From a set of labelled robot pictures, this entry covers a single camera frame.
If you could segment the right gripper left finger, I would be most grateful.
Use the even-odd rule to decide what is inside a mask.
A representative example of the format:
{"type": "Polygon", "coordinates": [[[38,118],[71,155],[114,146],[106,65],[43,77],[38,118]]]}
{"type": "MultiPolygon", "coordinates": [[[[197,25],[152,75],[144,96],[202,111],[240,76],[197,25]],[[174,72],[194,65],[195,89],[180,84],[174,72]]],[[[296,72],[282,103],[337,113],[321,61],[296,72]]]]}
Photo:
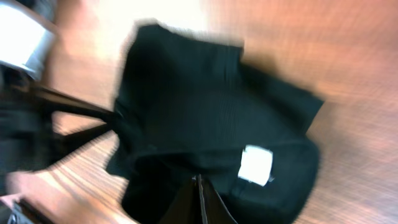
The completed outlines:
{"type": "Polygon", "coordinates": [[[159,224],[201,224],[198,176],[180,188],[159,224]]]}

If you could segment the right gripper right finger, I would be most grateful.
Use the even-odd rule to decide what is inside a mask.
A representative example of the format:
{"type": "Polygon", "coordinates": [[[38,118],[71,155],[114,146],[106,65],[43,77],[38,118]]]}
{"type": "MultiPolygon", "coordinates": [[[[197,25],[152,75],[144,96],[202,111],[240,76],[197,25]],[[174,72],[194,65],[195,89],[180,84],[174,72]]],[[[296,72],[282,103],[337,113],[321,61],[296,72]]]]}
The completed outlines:
{"type": "Polygon", "coordinates": [[[211,182],[198,176],[202,224],[237,224],[211,182]]]}

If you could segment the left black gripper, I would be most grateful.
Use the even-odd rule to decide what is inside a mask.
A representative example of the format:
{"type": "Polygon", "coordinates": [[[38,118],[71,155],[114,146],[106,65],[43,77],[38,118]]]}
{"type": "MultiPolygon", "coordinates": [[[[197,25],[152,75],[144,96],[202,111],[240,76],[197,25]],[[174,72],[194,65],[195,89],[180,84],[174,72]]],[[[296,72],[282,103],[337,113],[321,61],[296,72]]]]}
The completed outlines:
{"type": "Polygon", "coordinates": [[[22,72],[1,67],[2,173],[45,169],[111,131],[108,124],[101,124],[66,135],[54,133],[52,147],[51,116],[40,106],[104,122],[117,118],[113,111],[54,89],[32,87],[22,72]]]}

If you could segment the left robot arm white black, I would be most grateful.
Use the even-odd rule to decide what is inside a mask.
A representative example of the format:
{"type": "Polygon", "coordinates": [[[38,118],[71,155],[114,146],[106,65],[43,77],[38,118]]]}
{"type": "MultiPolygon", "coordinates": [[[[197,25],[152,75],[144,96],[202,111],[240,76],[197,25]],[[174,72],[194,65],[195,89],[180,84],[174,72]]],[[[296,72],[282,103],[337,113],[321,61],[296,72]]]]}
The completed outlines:
{"type": "Polygon", "coordinates": [[[116,119],[100,108],[40,85],[54,25],[18,1],[1,1],[1,174],[41,170],[110,131],[116,119]],[[55,112],[103,121],[66,136],[53,130],[55,112]]]}

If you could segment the black t-shirt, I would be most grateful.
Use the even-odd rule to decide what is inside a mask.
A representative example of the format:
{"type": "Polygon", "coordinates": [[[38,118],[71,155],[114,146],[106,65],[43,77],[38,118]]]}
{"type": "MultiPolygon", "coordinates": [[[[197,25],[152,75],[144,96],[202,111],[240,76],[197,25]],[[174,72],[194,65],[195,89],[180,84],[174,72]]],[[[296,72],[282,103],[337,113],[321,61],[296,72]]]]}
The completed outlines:
{"type": "Polygon", "coordinates": [[[128,180],[123,210],[158,223],[179,189],[211,182],[237,223],[292,223],[313,189],[307,131],[321,99],[241,61],[243,49],[140,26],[114,110],[106,170],[128,180]]]}

